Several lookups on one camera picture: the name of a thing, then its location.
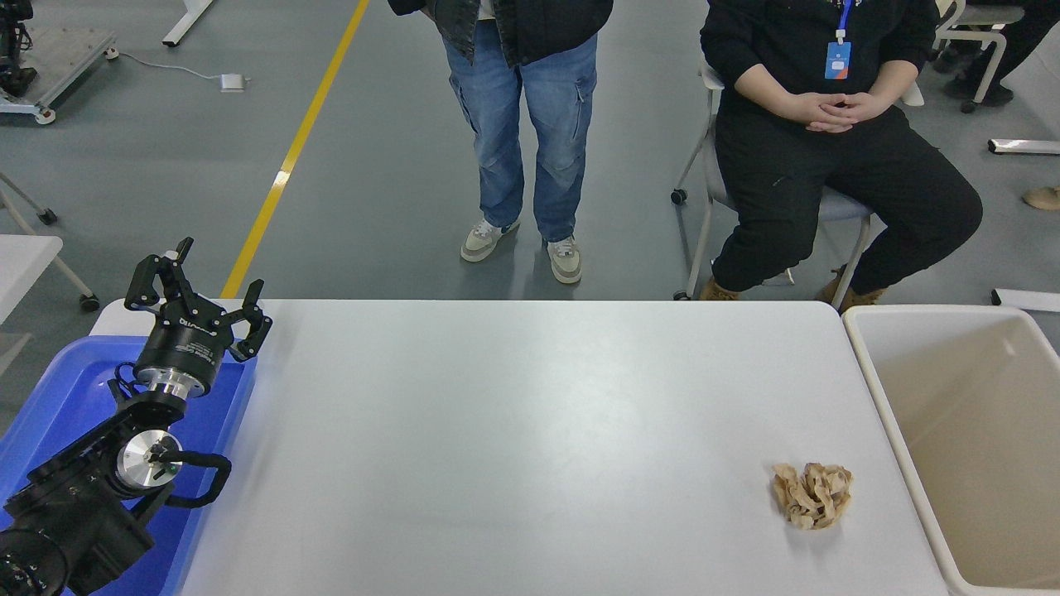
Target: hand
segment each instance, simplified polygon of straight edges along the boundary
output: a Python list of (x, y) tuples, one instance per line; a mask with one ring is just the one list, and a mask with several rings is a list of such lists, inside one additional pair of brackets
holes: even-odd
[(820, 109), (831, 116), (853, 118), (858, 122), (872, 120), (890, 107), (890, 102), (880, 99), (871, 93), (855, 93), (847, 95), (844, 105), (823, 105)]
[(850, 95), (843, 93), (788, 94), (772, 111), (781, 118), (806, 124), (808, 130), (843, 133), (856, 124), (858, 119), (842, 111), (833, 111), (842, 110), (837, 106), (849, 101), (849, 98)]

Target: black pants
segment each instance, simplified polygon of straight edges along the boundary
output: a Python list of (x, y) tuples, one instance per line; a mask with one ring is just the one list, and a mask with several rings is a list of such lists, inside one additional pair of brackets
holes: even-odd
[(739, 214), (713, 265), (718, 284), (729, 291), (754, 287), (810, 256), (825, 185), (887, 226), (854, 271), (850, 286), (859, 294), (941, 261), (983, 218), (975, 190), (897, 107), (833, 135), (723, 105), (716, 147)]
[[(969, 4), (1005, 4), (1023, 6), (1023, 18), (1002, 29), (1007, 46), (997, 63), (994, 83), (1000, 83), (1008, 73), (1027, 59), (1035, 48), (1045, 39), (1049, 30), (1060, 22), (1060, 0), (969, 0)], [(965, 77), (978, 84), (987, 70), (987, 63), (993, 50), (979, 54), (965, 72)]]

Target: standing person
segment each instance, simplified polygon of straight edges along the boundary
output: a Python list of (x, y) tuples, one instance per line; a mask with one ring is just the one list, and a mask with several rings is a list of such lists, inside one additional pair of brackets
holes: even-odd
[[(934, 0), (710, 1), (701, 41), (726, 83), (716, 147), (739, 223), (701, 299), (736, 299), (809, 257), (826, 185), (887, 226), (841, 312), (876, 303), (972, 235), (975, 190), (894, 105), (937, 21)], [(818, 300), (832, 300), (838, 278)]]
[[(1008, 87), (1001, 84), (1002, 80), (1015, 70), (1023, 60), (1030, 56), (1035, 48), (1045, 39), (1057, 22), (1060, 22), (1060, 0), (969, 0), (969, 4), (1005, 4), (1009, 6), (1021, 6), (1023, 18), (1012, 24), (1005, 25), (1001, 32), (1005, 36), (1005, 53), (1001, 55), (997, 63), (997, 71), (994, 72), (990, 87), (983, 98), (985, 106), (1002, 106), (1012, 101), (1013, 93)], [(985, 52), (978, 52), (979, 43), (976, 41), (951, 42), (952, 51), (947, 51), (939, 55), (936, 63), (941, 65), (936, 68), (939, 72), (946, 71), (949, 64), (960, 63), (961, 53), (975, 53), (962, 72), (958, 73), (952, 81), (942, 87), (942, 92), (958, 100), (970, 100), (975, 97), (975, 91), (983, 82), (986, 74), (987, 65), (990, 57), (996, 51), (996, 46)]]
[(423, 11), (438, 25), (449, 83), (475, 132), (482, 220), (460, 256), (478, 262), (518, 226), (523, 209), (519, 98), (537, 130), (533, 212), (552, 274), (582, 278), (575, 211), (596, 88), (597, 32), (612, 0), (389, 0), (399, 15)]

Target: caster wheel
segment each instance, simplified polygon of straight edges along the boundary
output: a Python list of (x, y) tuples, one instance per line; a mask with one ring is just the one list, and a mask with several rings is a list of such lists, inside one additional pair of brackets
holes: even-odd
[(81, 310), (86, 313), (93, 313), (100, 310), (100, 299), (95, 297), (95, 294), (91, 296), (82, 294), (78, 300), (81, 301)]
[(50, 226), (59, 221), (59, 216), (56, 215), (51, 209), (45, 209), (43, 212), (37, 213), (37, 218), (40, 220), (40, 223), (46, 226)]
[(34, 113), (33, 119), (37, 121), (37, 124), (51, 124), (55, 122), (55, 110), (42, 109), (39, 113)]

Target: black sweater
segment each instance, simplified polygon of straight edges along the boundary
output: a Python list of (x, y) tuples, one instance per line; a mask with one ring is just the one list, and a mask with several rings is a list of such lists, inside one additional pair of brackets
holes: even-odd
[[(611, 16), (614, 0), (493, 0), (509, 66), (526, 65), (577, 48)], [(480, 0), (389, 0), (399, 15), (431, 7), (438, 31), (464, 57), (475, 56)]]
[(923, 67), (939, 20), (935, 0), (858, 0), (846, 27), (846, 41), (853, 43), (849, 76), (826, 80), (828, 43), (835, 41), (842, 4), (710, 0), (700, 35), (703, 53), (728, 88), (761, 64), (791, 93), (858, 93), (872, 87), (883, 63), (906, 60)]

